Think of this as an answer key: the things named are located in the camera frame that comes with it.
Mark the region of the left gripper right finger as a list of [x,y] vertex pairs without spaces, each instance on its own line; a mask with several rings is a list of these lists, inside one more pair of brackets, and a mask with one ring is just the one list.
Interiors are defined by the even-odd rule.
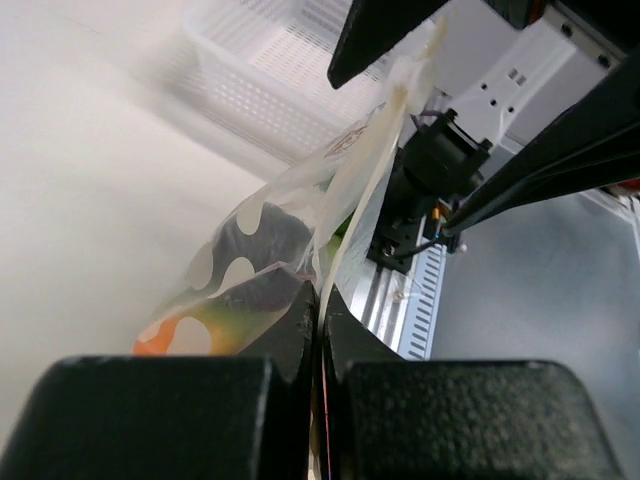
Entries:
[[548,361],[409,361],[338,291],[321,337],[325,479],[619,479],[579,379]]

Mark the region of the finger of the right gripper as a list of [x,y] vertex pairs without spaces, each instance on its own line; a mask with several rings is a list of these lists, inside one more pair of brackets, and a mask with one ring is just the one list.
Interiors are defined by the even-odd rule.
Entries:
[[476,190],[458,234],[506,210],[639,177],[639,66],[622,64]]
[[337,90],[395,47],[447,0],[353,0],[327,78]]

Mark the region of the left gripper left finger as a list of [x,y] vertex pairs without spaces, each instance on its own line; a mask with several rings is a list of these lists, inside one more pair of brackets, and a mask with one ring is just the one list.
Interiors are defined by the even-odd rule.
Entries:
[[303,479],[317,296],[232,356],[68,357],[31,391],[5,479]]

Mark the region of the green orange mango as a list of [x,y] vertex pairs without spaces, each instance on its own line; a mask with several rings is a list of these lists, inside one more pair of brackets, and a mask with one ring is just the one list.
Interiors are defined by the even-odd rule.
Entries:
[[290,306],[289,300],[251,303],[230,297],[166,304],[156,309],[149,324],[138,334],[132,353],[236,354],[265,333]]

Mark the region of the dark purple fruit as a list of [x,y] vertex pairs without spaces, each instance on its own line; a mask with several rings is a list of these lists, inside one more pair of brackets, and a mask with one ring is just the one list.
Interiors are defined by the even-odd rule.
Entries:
[[300,285],[315,278],[307,246],[312,232],[299,218],[266,203],[255,233],[241,231],[235,218],[219,228],[212,245],[212,298],[251,303],[291,303]]

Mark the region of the green leafy vegetable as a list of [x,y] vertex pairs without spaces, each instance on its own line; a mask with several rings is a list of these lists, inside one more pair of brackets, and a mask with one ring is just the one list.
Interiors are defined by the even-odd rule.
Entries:
[[342,244],[343,238],[346,234],[346,231],[349,227],[351,218],[348,217],[334,232],[334,234],[332,235],[328,245],[327,245],[327,252],[330,258],[333,258],[335,256],[335,254],[337,253],[339,247]]

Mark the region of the clear zip top bag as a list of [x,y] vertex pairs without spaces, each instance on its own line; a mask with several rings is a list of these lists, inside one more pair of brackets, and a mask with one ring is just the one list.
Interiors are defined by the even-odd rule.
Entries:
[[382,104],[231,212],[137,336],[134,354],[232,355],[290,309],[303,283],[321,299],[333,288],[354,291],[403,127],[434,90],[446,33],[437,21],[394,62]]

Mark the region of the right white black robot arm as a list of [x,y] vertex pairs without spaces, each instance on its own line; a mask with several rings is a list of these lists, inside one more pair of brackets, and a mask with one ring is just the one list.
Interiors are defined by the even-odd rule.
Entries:
[[[420,247],[454,252],[461,233],[506,210],[639,181],[639,5],[635,1],[493,1],[516,30],[504,55],[442,112],[418,108],[399,150],[368,256],[405,273]],[[575,54],[604,76],[489,178],[492,148]]]

